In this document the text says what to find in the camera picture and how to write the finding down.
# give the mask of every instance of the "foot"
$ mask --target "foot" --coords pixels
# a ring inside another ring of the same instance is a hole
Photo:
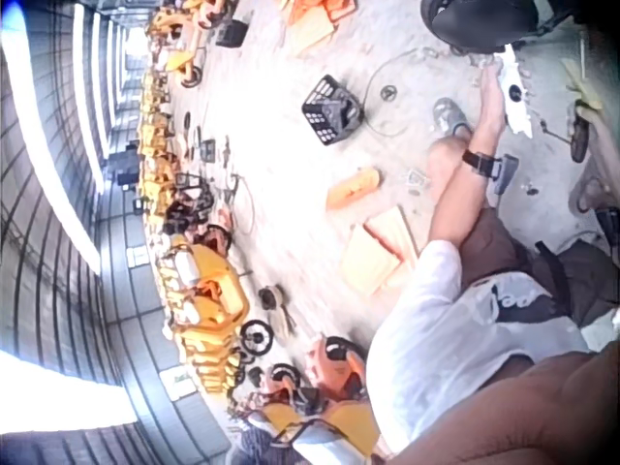
[[[453,99],[444,97],[435,102],[433,117],[444,136],[464,136],[468,139],[472,135],[465,113]]]

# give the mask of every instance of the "black plastic basket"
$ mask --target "black plastic basket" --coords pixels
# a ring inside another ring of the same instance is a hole
[[[241,47],[248,33],[248,27],[249,24],[238,19],[232,19],[230,22],[222,25],[215,45],[226,48]]]
[[[301,111],[323,145],[346,139],[364,117],[357,98],[330,75],[310,92]]]

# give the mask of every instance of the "man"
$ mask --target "man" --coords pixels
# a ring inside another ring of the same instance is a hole
[[[578,327],[618,303],[617,269],[599,249],[578,241],[558,257],[542,247],[545,253],[531,259],[488,207],[488,178],[470,164],[490,165],[505,129],[497,73],[497,66],[482,72],[480,120],[473,133],[453,101],[435,106],[446,137],[429,155],[431,195],[438,201],[429,242],[370,348],[368,392],[396,453],[494,383],[535,365],[544,371],[548,357],[581,354],[574,356],[582,362],[589,356]],[[507,396],[488,408],[499,413],[510,404],[511,411],[518,410],[516,399]],[[476,415],[488,414],[481,407]]]

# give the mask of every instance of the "black seat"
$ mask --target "black seat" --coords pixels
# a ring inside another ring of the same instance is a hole
[[[457,47],[497,51],[536,31],[533,0],[454,0],[433,19],[433,32]]]

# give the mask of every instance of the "orange foam block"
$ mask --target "orange foam block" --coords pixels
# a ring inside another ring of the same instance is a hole
[[[402,261],[402,264],[387,278],[385,285],[391,288],[404,285],[416,266],[418,251],[400,207],[395,206],[369,219],[364,227],[391,254]]]
[[[323,6],[312,7],[299,19],[294,17],[292,19],[295,19],[295,23],[289,29],[289,37],[293,55],[299,55],[305,49],[330,36],[334,31],[333,24]]]
[[[344,280],[362,295],[375,293],[401,261],[362,225],[356,225],[340,263]]]

